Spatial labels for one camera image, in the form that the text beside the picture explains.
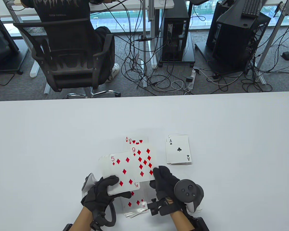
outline black keyboard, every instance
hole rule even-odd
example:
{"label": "black keyboard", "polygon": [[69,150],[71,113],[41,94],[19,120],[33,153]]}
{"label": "black keyboard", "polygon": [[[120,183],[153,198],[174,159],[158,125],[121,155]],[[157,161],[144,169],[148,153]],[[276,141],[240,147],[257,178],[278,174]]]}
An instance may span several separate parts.
{"label": "black keyboard", "polygon": [[246,0],[243,8],[242,16],[249,18],[257,18],[262,7],[262,0]]}

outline vr controller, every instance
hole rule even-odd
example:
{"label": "vr controller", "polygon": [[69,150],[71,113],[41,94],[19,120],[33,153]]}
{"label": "vr controller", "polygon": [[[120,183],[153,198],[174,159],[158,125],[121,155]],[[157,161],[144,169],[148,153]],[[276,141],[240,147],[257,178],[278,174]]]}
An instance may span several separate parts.
{"label": "vr controller", "polygon": [[[84,185],[81,189],[82,198],[84,198],[88,194],[88,191],[90,190],[90,188],[92,188],[92,186],[94,186],[96,184],[96,182],[98,182],[98,180],[95,179],[93,173],[89,174],[89,176],[86,177]],[[92,212],[94,220],[90,224],[90,227],[93,230],[103,231],[101,229],[101,226],[112,227],[116,224],[116,220],[117,220],[116,211],[115,211],[115,206],[113,205],[112,202],[109,203],[109,208],[110,208],[110,212],[111,212],[111,219],[112,219],[111,221],[108,221],[105,218],[104,212],[101,212],[98,210],[94,210]]]}
{"label": "vr controller", "polygon": [[[200,205],[204,193],[200,185],[195,184],[191,180],[184,179],[180,180],[174,186],[174,195],[179,201],[186,204],[188,211],[194,213]],[[148,209],[151,210],[152,216],[158,214],[158,212],[160,212],[162,216],[171,213],[170,210],[167,212],[163,206],[165,206],[164,201],[156,201],[154,198],[152,199],[152,203],[148,204]]]}

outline chair base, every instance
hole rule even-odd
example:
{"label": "chair base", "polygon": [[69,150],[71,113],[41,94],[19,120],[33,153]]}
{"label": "chair base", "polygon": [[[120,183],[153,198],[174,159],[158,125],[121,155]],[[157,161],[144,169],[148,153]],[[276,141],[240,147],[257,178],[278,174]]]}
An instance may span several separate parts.
{"label": "chair base", "polygon": [[85,94],[76,94],[69,93],[66,95],[65,99],[87,99],[87,98],[95,98],[104,94],[114,94],[115,97],[121,97],[120,92],[116,92],[113,90],[104,90],[101,92],[93,93],[92,88],[84,88]]}

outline black t-shirt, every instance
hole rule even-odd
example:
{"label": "black t-shirt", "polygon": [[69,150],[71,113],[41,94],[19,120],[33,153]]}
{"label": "black t-shirt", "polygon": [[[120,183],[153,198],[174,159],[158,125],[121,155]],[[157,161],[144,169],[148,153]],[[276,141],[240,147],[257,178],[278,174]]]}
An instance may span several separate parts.
{"label": "black t-shirt", "polygon": [[34,8],[42,22],[84,19],[90,17],[89,0],[21,0]]}

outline person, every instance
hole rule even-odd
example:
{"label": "person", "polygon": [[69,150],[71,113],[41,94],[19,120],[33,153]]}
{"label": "person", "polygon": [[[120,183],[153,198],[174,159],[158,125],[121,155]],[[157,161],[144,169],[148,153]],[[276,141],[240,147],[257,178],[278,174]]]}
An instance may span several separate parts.
{"label": "person", "polygon": [[[90,18],[89,0],[20,0],[25,8],[34,8],[42,22],[53,22],[73,19]],[[104,3],[111,3],[112,0],[103,0]],[[105,26],[95,29],[100,37],[100,47],[103,47],[105,37],[110,30]],[[106,82],[110,82],[119,73],[120,66],[115,64]]]}
{"label": "person", "polygon": [[[178,178],[173,176],[170,170],[165,166],[159,166],[153,169],[155,180],[150,182],[150,186],[155,189],[157,198],[161,200],[161,196],[165,196],[169,205],[176,204],[177,211],[170,214],[175,227],[178,231],[193,231],[195,228],[187,217],[181,211],[184,203],[180,202],[174,195],[174,186],[179,181]],[[117,197],[131,198],[130,192],[123,192],[117,195],[109,196],[107,193],[107,186],[113,186],[118,183],[117,176],[110,176],[105,179],[101,178],[89,191],[88,194],[82,199],[84,206],[77,217],[76,221],[70,228],[70,231],[90,231],[90,224],[93,221],[92,212],[98,209],[105,212],[109,203]]]}

